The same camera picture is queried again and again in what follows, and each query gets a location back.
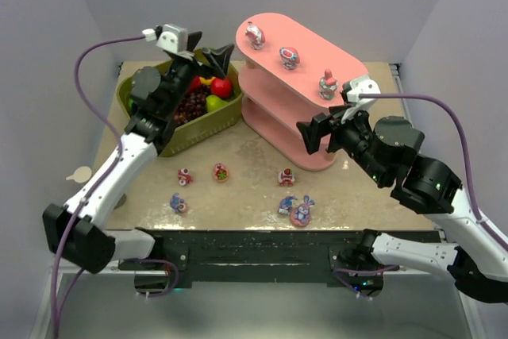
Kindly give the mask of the pink hat figurine toy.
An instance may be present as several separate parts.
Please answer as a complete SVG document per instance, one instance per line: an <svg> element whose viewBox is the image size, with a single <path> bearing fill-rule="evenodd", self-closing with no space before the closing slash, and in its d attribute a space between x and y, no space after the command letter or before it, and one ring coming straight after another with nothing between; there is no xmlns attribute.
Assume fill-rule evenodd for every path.
<svg viewBox="0 0 508 339"><path fill-rule="evenodd" d="M325 69L324 75L319 80L319 93L324 100L334 98L338 88L338 81L330 69Z"/></svg>

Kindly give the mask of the pink white figurine toy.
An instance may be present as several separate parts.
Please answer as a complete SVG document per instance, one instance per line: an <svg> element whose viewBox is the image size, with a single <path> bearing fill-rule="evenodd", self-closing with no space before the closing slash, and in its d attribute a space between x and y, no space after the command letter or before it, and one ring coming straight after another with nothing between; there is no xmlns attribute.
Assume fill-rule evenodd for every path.
<svg viewBox="0 0 508 339"><path fill-rule="evenodd" d="M248 42L253 49L260 50L264 47L266 41L264 32L251 21L248 22L244 35L248 38Z"/></svg>

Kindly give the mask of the pink oval figurine toy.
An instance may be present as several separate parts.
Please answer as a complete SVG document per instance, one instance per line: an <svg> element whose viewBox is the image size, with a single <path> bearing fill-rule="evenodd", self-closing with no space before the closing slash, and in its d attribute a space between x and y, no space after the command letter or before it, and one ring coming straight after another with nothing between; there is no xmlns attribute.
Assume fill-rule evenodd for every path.
<svg viewBox="0 0 508 339"><path fill-rule="evenodd" d="M279 50L279 56L283 62L283 66L287 70L294 70L300 63L300 56L298 50L293 47L281 47Z"/></svg>

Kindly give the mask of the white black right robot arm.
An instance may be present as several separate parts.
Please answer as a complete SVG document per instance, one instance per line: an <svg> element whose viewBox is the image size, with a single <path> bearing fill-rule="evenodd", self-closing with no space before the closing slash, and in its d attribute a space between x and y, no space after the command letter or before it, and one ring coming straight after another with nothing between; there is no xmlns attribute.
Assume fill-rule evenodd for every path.
<svg viewBox="0 0 508 339"><path fill-rule="evenodd" d="M368 112L330 108L296 124L306 151L315 153L323 137L327 152L344 150L379 188L444 232L445 243L403 240L366 229L359 244L342 254L345 272L366 275L403 266L451 278L468 297L485 303L507 301L507 251L491 237L497 229L473 213L459 177L443 162L423 156L424 133L404 117L388 116L370 125Z"/></svg>

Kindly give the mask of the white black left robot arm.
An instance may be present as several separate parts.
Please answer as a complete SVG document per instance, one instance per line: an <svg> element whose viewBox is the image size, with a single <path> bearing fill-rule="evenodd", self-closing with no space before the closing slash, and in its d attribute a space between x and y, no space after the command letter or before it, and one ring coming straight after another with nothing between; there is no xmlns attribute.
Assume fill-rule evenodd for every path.
<svg viewBox="0 0 508 339"><path fill-rule="evenodd" d="M174 119L184 95L197 76L224 79L229 70L233 44L204 48L200 60L194 49L202 33L157 32L146 29L143 39L154 41L170 58L165 72L143 67L132 77L130 97L134 114L123 133L115 132L117 146L91 179L63 205L50 204L43 213L49 249L55 259L97 274L114 260L143 260L150 256L156 239L132 229L107 233L105 226L121 196L139 172L169 144L177 123Z"/></svg>

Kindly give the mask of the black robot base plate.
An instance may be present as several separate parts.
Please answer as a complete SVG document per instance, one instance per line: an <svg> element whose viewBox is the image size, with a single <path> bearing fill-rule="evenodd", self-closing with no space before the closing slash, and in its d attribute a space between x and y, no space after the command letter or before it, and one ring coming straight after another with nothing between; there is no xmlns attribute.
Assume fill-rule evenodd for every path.
<svg viewBox="0 0 508 339"><path fill-rule="evenodd" d="M123 260L122 271L137 272L135 286L159 290L167 279L180 288L197 282L349 283L369 296L383 288L382 275L334 274L336 268L374 270L353 251L365 242L362 231L339 230L156 230L148 263Z"/></svg>

